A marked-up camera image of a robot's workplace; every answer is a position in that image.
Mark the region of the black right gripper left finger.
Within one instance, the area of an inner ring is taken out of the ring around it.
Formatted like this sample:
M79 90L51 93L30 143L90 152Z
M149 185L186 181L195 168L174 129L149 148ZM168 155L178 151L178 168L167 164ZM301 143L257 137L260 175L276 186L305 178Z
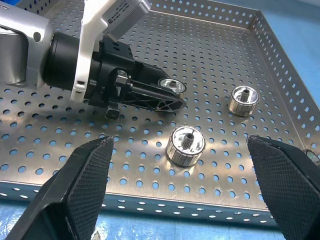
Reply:
M114 140L89 141L47 180L8 240L91 240L105 198Z

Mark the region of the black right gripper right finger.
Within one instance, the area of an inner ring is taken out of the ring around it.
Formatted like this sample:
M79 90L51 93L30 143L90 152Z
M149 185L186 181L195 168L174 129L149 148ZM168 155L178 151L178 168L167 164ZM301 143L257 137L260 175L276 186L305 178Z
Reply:
M320 240L320 157L309 149L251 135L261 194L286 240Z

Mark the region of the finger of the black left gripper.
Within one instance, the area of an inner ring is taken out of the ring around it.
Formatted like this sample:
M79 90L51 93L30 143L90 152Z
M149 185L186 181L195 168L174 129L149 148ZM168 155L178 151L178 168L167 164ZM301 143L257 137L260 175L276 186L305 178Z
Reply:
M172 90L146 84L129 78L123 70L117 72L115 86L121 104L155 112L176 112L186 106L186 102Z
M158 82L162 79L171 78L161 68L149 64L136 64L131 77L134 81L154 85L158 85Z

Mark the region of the metal roller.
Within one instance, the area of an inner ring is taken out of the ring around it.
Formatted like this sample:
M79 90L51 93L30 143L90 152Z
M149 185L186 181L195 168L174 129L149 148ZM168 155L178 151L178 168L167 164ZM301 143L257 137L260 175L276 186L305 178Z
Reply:
M253 114L260 101L259 93L250 86L235 87L229 97L228 109L239 117L248 117Z
M171 131L165 151L173 163L189 167L200 159L206 146L204 135L195 127L184 124Z
M173 91L181 99L184 99L184 95L187 91L187 87L183 82L176 79L172 79L172 78L162 78L158 81L157 84L161 87L164 87Z

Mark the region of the perforated steel tray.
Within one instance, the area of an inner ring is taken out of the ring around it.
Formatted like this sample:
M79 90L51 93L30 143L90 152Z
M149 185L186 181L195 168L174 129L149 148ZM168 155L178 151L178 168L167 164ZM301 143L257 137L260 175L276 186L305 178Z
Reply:
M52 28L80 34L83 0L21 4ZM320 109L260 11L201 0L154 0L121 39L136 61L186 85L184 108L152 111L119 104L106 109L70 101L70 91L0 86L0 205L29 202L73 150L105 136L114 146L102 208L170 218L276 225L257 181L247 138L258 135L320 157ZM250 116L229 110L231 91L260 96ZM166 153L172 130L199 130L206 148L181 167Z

